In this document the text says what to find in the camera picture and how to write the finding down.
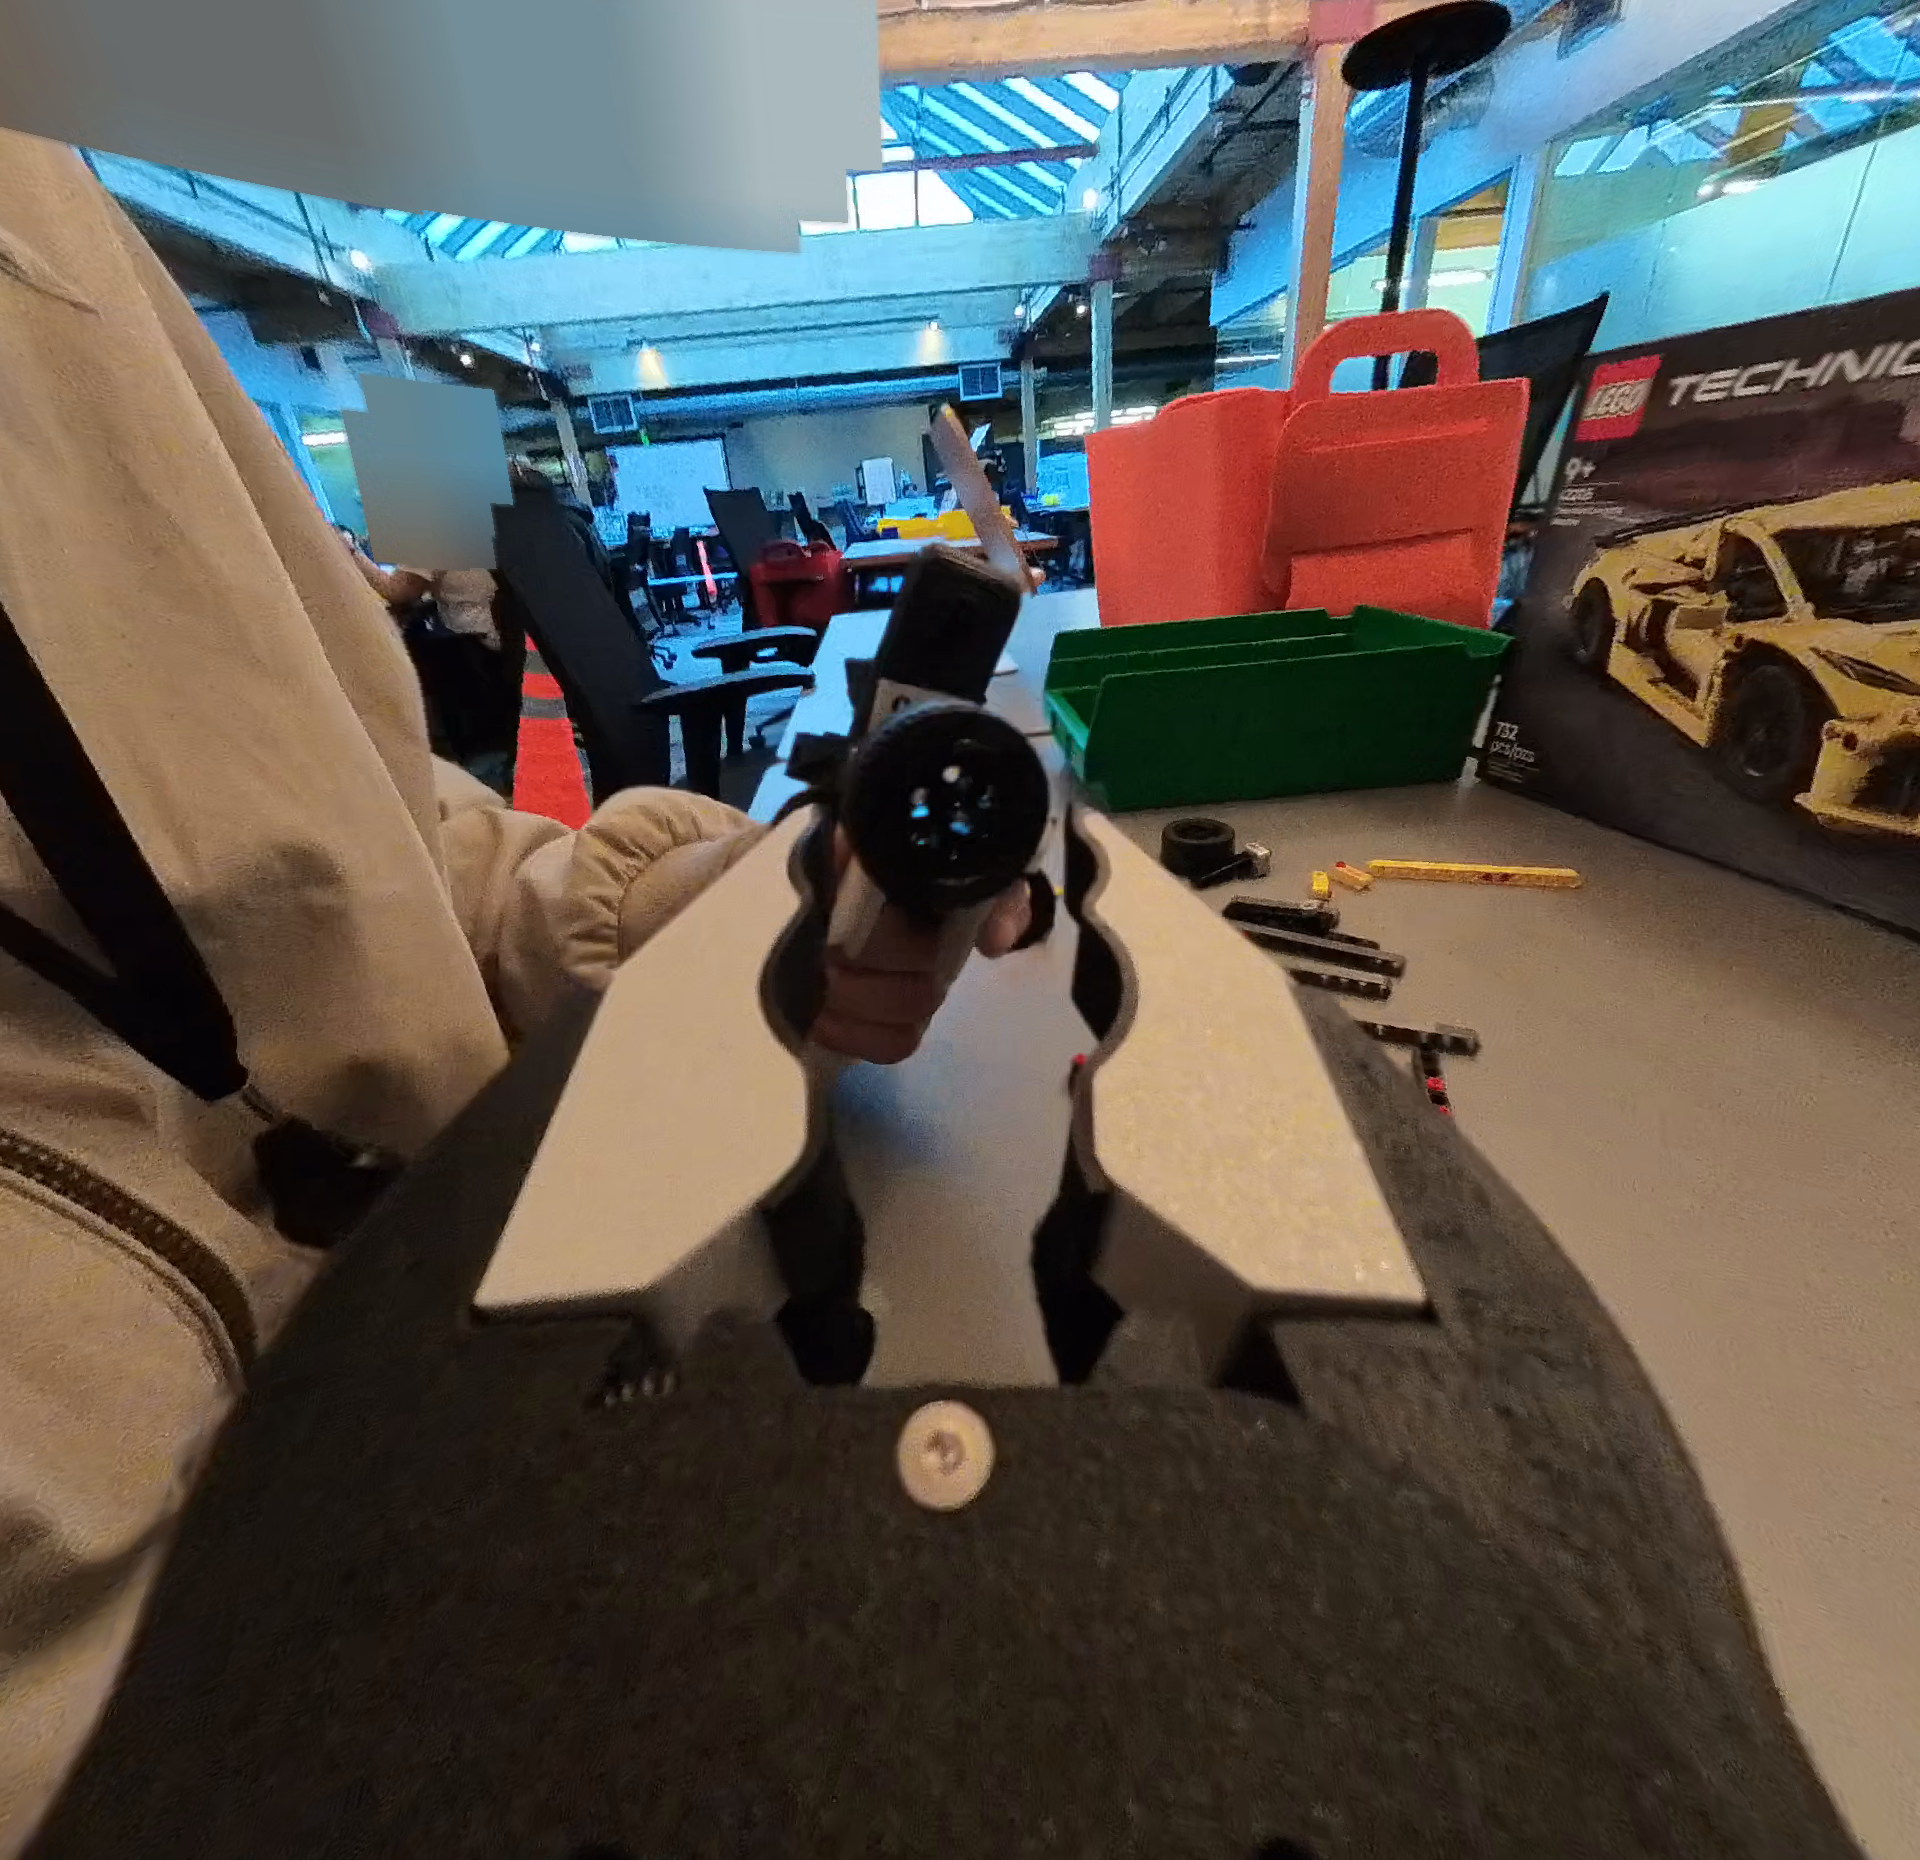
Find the red black floor mat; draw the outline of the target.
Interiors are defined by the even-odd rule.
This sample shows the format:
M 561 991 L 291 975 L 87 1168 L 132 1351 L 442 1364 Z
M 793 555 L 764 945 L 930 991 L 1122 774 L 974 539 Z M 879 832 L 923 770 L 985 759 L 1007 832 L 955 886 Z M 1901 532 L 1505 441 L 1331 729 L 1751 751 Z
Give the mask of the red black floor mat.
M 574 741 L 567 693 L 535 636 L 518 643 L 513 807 L 545 817 L 561 832 L 588 823 L 583 741 Z

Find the green storage bin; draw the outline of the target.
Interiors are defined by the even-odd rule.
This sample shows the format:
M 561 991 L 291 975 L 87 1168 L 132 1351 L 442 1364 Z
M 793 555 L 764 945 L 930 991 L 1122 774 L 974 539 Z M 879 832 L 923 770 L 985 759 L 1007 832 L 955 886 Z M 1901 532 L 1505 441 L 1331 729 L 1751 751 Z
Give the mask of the green storage bin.
M 1454 778 L 1505 632 L 1358 605 L 1062 632 L 1042 721 L 1111 807 Z

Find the red office chair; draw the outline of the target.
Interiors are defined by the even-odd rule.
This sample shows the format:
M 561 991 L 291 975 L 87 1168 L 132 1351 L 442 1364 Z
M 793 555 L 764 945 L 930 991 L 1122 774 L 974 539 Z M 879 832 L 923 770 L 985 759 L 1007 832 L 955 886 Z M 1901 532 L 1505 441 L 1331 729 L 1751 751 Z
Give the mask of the red office chair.
M 855 610 L 855 578 L 829 539 L 769 539 L 745 561 L 745 593 L 750 593 L 750 624 L 828 632 L 829 620 Z

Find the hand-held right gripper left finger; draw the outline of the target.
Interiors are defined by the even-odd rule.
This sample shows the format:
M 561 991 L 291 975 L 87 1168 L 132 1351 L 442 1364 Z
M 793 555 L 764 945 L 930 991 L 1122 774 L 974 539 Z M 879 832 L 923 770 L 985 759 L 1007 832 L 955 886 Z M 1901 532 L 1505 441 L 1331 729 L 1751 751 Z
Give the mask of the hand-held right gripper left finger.
M 721 1316 L 773 1318 L 813 1384 L 862 1384 L 862 1212 L 829 1060 L 805 1041 L 829 817 L 790 807 L 602 985 L 499 1252 L 481 1318 L 632 1318 L 677 1367 Z

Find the person's beige jacket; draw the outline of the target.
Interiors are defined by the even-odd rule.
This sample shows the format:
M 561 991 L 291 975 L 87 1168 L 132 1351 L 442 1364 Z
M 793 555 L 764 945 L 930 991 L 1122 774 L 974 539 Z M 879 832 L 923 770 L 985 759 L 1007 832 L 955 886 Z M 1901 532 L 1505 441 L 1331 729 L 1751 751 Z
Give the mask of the person's beige jacket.
M 174 1502 L 319 1274 L 254 1178 L 300 1118 L 420 1149 L 507 1060 L 448 899 L 415 664 L 75 148 L 16 134 L 10 624 L 241 1041 L 201 1103 L 10 962 L 10 1855 L 87 1752 Z

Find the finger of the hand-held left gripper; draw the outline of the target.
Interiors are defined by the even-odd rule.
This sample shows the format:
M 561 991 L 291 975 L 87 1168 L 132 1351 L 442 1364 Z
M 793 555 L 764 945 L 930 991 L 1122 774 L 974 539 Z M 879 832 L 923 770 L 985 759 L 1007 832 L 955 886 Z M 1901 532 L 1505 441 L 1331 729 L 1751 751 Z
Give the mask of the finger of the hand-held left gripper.
M 828 969 L 886 969 L 896 912 L 855 844 L 829 844 Z

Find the black jacket zipper pull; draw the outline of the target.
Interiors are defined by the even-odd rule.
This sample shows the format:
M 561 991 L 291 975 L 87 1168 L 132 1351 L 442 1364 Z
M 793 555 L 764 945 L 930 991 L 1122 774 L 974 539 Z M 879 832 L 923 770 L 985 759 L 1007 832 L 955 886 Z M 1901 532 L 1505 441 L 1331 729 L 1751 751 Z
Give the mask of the black jacket zipper pull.
M 330 1135 L 291 1118 L 269 1120 L 252 1149 L 254 1149 L 254 1187 L 269 1200 L 269 1221 L 300 1252 L 343 1252 L 407 1172 L 407 1160 Z

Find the wooden desk lamp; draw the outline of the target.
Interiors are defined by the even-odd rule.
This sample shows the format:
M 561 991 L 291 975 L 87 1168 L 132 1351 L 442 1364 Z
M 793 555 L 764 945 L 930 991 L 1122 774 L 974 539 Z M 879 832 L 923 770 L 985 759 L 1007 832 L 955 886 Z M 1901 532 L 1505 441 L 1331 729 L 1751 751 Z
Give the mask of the wooden desk lamp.
M 974 561 L 984 561 L 995 579 L 1007 579 L 1007 593 L 1031 598 L 1035 578 L 1031 578 L 1031 561 L 1027 561 L 1027 544 L 1014 544 L 1014 526 L 1005 521 L 995 484 L 985 484 L 985 466 L 984 466 L 984 455 L 974 455 L 974 441 L 966 441 L 966 426 L 962 426 L 955 405 L 930 414 L 930 455 L 935 455 L 935 466 L 942 466 L 942 484 L 955 484 L 955 497 L 962 497 L 962 510 L 966 510 L 966 526 L 974 526 Z

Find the long yellow toy beam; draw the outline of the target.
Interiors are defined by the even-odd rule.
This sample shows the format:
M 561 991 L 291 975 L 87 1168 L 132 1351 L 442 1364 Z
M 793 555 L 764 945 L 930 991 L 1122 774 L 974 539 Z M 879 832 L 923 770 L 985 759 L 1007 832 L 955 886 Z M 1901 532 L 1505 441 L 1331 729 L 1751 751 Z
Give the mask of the long yellow toy beam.
M 1551 886 L 1551 893 L 1582 886 L 1576 864 L 1469 864 L 1469 859 L 1368 859 L 1368 871 L 1400 886 Z

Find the person's left hand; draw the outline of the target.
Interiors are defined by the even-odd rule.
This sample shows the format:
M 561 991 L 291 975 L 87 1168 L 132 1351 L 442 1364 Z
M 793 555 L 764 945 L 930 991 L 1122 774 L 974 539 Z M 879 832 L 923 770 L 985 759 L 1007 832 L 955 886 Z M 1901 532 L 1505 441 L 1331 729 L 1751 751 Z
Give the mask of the person's left hand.
M 905 1067 L 955 985 L 942 969 L 942 930 L 879 899 L 862 945 L 828 945 L 828 991 L 805 1035 L 828 1060 Z

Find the white board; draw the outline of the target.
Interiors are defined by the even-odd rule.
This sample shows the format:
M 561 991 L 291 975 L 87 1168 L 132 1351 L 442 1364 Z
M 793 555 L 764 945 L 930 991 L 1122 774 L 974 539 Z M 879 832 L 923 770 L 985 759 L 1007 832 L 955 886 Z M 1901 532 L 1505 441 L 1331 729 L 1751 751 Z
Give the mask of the white board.
M 602 447 L 613 506 L 651 532 L 709 532 L 709 493 L 730 493 L 726 441 L 619 441 Z

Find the person's left forearm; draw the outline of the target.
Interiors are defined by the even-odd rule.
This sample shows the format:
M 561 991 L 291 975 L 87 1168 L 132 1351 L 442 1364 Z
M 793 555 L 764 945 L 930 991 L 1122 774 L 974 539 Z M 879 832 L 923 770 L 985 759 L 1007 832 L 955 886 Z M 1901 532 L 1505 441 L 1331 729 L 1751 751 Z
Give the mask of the person's left forearm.
M 588 823 L 507 807 L 434 759 L 442 871 L 507 1035 L 545 1024 L 677 920 L 764 823 L 683 788 L 629 788 Z

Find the red plastic tote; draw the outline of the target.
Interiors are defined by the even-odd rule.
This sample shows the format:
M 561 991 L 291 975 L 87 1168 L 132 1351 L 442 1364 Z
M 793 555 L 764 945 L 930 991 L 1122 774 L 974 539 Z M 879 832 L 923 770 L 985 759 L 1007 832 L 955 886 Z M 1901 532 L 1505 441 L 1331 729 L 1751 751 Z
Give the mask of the red plastic tote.
M 1405 610 L 1484 624 L 1531 384 L 1454 313 L 1340 320 L 1289 389 L 1176 401 L 1086 434 L 1105 624 Z

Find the dark toy car box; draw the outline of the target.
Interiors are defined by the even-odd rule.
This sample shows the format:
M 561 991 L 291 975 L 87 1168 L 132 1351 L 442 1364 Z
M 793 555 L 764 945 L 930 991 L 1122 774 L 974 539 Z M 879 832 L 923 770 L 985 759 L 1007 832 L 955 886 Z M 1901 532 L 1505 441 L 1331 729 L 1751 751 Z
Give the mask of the dark toy car box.
M 1481 778 L 1920 938 L 1920 294 L 1597 346 Z

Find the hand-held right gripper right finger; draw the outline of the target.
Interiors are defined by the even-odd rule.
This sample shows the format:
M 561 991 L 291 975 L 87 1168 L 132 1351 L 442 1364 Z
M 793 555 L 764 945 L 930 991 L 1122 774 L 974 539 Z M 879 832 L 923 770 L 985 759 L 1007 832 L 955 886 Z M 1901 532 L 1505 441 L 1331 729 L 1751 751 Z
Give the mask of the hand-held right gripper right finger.
M 1064 1168 L 1031 1239 L 1062 1384 L 1122 1327 L 1176 1327 L 1224 1384 L 1271 1318 L 1424 1318 L 1426 1285 L 1291 1003 L 1196 886 L 1105 807 L 1064 807 Z

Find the grey desk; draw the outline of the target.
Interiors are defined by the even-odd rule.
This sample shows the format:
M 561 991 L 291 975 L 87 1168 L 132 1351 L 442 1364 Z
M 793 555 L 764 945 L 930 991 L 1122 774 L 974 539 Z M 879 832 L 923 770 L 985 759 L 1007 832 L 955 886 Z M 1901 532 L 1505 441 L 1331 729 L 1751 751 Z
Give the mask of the grey desk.
M 1391 1118 L 1391 1187 L 1412 1221 L 1448 1192 L 1534 1200 L 1534 1262 L 1576 1274 L 1625 1367 L 1640 1428 L 1675 1440 L 1648 1489 L 1700 1481 L 1669 1516 L 1621 1479 L 1621 1393 L 1505 1327 L 1469 1393 L 1444 1393 L 1433 1327 L 1291 1318 L 1277 1364 L 1342 1404 L 1391 1528 L 1331 1552 L 1331 1593 L 1391 1626 L 1368 1710 L 1311 1686 L 1358 1777 L 1386 1777 L 1405 1705 L 1481 1686 L 1493 1710 L 1412 1729 L 1448 1761 L 1448 1813 L 1424 1833 L 1311 1833 L 1312 1855 L 1493 1855 L 1540 1779 L 1594 1779 L 1621 1722 L 1705 1729 L 1705 1777 L 1754 1800 L 1783 1855 L 1814 1855 L 1705 1722 L 1705 1616 L 1770 1651 L 1765 1697 L 1814 1761 L 1846 1855 L 1911 1855 L 1911 945 L 1754 886 L 1729 864 L 1433 778 L 1228 807 L 1311 859 L 1540 859 L 1576 893 L 1376 886 L 1349 899 L 1412 969 L 1400 1017 L 1481 1024 L 1454 1067 L 1463 1135 L 1368 1041 L 1368 1092 Z

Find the black office chair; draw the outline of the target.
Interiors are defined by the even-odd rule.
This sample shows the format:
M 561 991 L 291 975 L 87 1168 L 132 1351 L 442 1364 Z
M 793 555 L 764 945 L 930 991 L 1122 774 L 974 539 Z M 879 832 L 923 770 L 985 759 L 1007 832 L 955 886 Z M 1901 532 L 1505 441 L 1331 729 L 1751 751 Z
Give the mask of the black office chair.
M 764 506 L 764 493 L 703 493 L 709 506 L 709 532 L 730 555 L 730 598 L 737 598 L 737 632 L 764 624 L 750 605 L 750 555 L 780 539 L 773 510 Z

